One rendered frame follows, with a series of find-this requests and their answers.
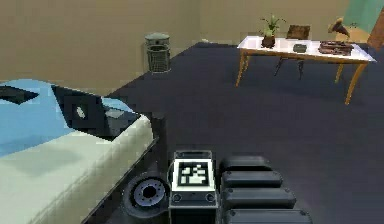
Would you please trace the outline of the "brown wooden door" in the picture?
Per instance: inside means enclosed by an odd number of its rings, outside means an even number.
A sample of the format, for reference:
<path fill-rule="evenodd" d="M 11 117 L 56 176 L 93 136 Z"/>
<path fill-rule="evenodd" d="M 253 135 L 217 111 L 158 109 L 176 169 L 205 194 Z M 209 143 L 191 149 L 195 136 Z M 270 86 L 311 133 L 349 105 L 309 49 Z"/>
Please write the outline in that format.
<path fill-rule="evenodd" d="M 384 7 L 381 9 L 376 23 L 367 40 L 370 47 L 380 50 L 384 45 Z"/>

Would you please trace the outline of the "green potted house plant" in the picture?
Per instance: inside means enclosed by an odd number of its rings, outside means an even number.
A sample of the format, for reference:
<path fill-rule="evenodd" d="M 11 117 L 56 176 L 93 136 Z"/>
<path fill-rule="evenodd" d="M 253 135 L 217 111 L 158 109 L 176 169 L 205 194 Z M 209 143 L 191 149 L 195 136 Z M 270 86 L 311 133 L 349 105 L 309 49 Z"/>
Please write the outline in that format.
<path fill-rule="evenodd" d="M 285 19 L 272 14 L 269 19 L 261 18 L 261 21 L 266 22 L 266 27 L 262 31 L 261 46 L 263 48 L 273 48 L 275 46 L 275 33 L 280 28 L 280 22 L 285 22 Z"/>

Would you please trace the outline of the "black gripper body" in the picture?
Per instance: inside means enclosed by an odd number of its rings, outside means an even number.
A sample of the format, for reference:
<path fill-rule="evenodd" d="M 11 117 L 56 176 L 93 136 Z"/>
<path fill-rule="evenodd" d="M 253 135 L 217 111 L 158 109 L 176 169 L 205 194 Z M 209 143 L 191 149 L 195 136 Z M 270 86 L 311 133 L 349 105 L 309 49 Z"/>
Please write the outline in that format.
<path fill-rule="evenodd" d="M 128 182 L 122 191 L 125 214 L 136 219 L 155 218 L 168 210 L 169 185 L 162 173 L 144 172 Z"/>

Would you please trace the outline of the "dark brown chair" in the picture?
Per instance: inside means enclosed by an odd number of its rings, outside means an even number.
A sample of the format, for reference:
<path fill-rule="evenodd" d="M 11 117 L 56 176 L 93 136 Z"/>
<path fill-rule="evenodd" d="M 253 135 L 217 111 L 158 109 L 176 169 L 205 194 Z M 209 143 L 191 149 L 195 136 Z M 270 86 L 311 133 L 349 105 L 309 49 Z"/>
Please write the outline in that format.
<path fill-rule="evenodd" d="M 309 25 L 290 25 L 286 38 L 287 39 L 298 39 L 298 40 L 307 40 L 309 38 L 310 26 Z M 285 61 L 285 58 L 280 57 L 274 75 L 277 75 L 281 65 Z M 298 70 L 299 78 L 302 78 L 303 75 L 304 61 L 298 60 Z"/>

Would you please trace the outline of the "black flat object on bed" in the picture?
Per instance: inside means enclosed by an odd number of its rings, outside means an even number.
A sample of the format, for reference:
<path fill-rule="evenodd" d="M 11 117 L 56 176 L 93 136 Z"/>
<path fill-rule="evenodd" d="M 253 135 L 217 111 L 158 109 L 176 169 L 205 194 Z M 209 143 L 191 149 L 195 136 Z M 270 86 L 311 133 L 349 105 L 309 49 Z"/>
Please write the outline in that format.
<path fill-rule="evenodd" d="M 38 96 L 38 93 L 23 90 L 12 86 L 0 86 L 0 99 L 14 103 L 22 104 Z"/>

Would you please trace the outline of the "white top wooden table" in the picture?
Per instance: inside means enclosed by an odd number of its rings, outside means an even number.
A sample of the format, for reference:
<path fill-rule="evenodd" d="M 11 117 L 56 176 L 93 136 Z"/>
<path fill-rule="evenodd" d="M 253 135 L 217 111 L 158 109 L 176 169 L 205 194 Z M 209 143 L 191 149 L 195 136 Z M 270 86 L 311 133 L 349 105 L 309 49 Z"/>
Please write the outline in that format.
<path fill-rule="evenodd" d="M 343 70 L 344 64 L 356 64 L 357 68 L 352 76 L 352 79 L 350 81 L 348 91 L 345 97 L 345 104 L 349 105 L 355 86 L 363 70 L 367 67 L 369 63 L 375 62 L 375 59 L 357 44 L 352 45 L 354 49 L 352 50 L 350 56 L 341 56 L 341 55 L 320 53 L 318 50 L 320 46 L 320 42 L 316 40 L 276 38 L 275 46 L 273 48 L 263 48 L 261 46 L 262 39 L 263 37 L 261 36 L 246 36 L 237 46 L 237 48 L 240 50 L 240 59 L 239 59 L 239 70 L 238 70 L 237 79 L 235 82 L 236 87 L 239 86 L 240 80 L 242 78 L 242 74 L 248 68 L 249 56 L 252 54 L 336 63 L 339 65 L 339 67 L 335 77 L 335 82 L 338 82 L 341 76 L 341 72 Z M 293 46 L 295 44 L 306 45 L 307 46 L 306 52 L 305 53 L 294 52 Z"/>

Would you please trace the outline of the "black open laptop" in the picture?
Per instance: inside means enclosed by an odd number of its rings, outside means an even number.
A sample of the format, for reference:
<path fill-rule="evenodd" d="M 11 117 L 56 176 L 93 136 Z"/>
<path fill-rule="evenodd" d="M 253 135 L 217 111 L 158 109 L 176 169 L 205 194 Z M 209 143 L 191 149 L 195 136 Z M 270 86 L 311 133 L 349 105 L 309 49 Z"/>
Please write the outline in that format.
<path fill-rule="evenodd" d="M 56 85 L 52 90 L 70 128 L 105 140 L 114 140 L 140 117 L 105 106 L 97 95 Z"/>

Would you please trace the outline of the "brown horn-shaped statue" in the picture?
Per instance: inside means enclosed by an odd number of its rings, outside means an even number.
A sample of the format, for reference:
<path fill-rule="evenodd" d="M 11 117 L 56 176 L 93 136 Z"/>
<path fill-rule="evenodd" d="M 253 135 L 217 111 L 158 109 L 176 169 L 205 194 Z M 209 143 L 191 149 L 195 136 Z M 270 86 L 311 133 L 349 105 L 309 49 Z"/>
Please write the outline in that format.
<path fill-rule="evenodd" d="M 343 34 L 347 37 L 350 37 L 350 32 L 344 27 L 343 25 L 343 19 L 338 18 L 336 19 L 329 27 L 328 27 L 328 32 L 329 33 L 340 33 Z"/>

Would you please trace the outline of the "white bed with blue blanket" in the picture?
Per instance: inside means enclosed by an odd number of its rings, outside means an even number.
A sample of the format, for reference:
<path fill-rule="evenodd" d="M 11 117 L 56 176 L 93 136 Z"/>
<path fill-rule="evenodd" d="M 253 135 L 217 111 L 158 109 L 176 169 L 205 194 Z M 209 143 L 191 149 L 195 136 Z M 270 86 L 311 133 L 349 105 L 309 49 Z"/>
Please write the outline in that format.
<path fill-rule="evenodd" d="M 0 224 L 83 224 L 163 137 L 163 115 L 102 96 L 140 117 L 112 141 L 70 128 L 53 85 L 0 83 L 38 93 L 20 105 L 0 99 Z"/>

